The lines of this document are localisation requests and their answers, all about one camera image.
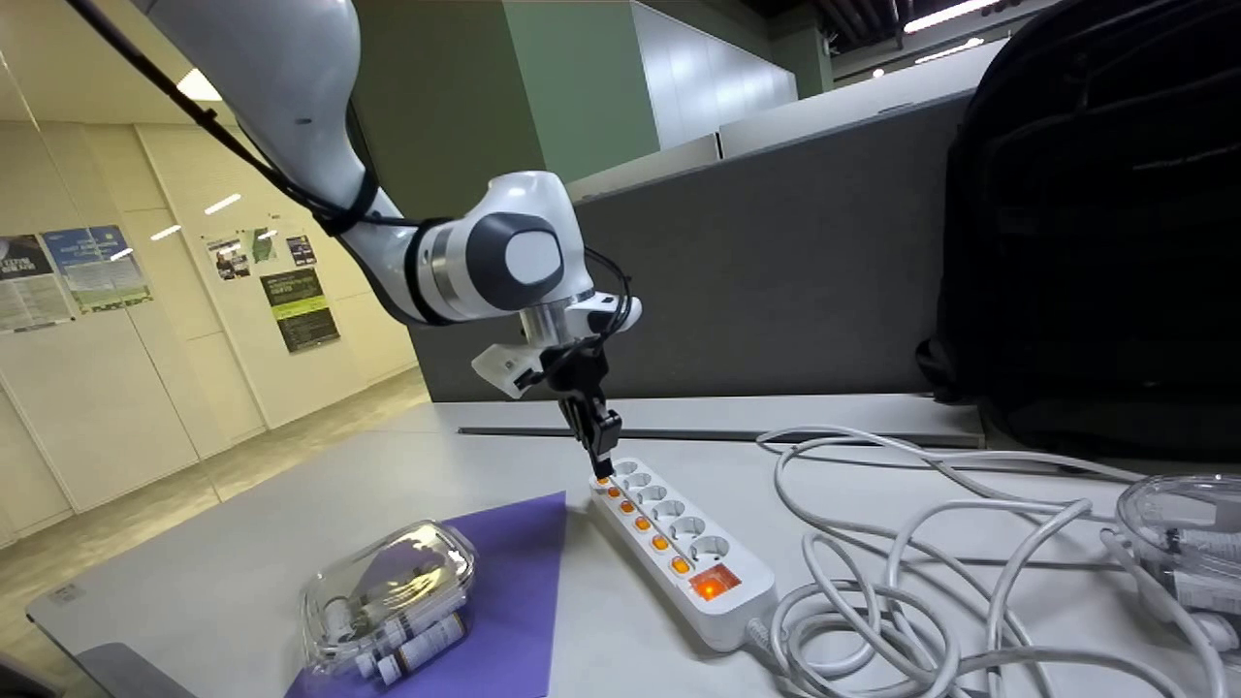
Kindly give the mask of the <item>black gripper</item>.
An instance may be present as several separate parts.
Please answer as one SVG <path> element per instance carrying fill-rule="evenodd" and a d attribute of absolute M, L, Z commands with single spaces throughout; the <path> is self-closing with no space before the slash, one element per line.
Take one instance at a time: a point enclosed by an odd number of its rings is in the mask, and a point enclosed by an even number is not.
<path fill-rule="evenodd" d="M 612 451 L 619 443 L 619 413 L 601 400 L 609 355 L 596 340 L 551 344 L 539 354 L 543 380 L 560 400 L 560 411 L 590 459 L 596 479 L 612 477 Z"/>

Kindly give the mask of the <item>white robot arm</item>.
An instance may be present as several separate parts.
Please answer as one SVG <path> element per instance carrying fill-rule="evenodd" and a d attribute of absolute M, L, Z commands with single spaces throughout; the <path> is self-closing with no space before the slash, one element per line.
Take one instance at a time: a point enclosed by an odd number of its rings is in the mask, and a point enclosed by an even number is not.
<path fill-rule="evenodd" d="M 596 479 L 617 474 L 619 413 L 605 403 L 605 340 L 639 318 L 601 289 L 555 172 L 498 174 L 459 217 L 406 217 L 348 130 L 361 79 L 354 0 L 133 0 L 207 73 L 278 191 L 361 263 L 379 307 L 413 327 L 516 318 L 473 371 L 519 400 L 547 385 Z"/>

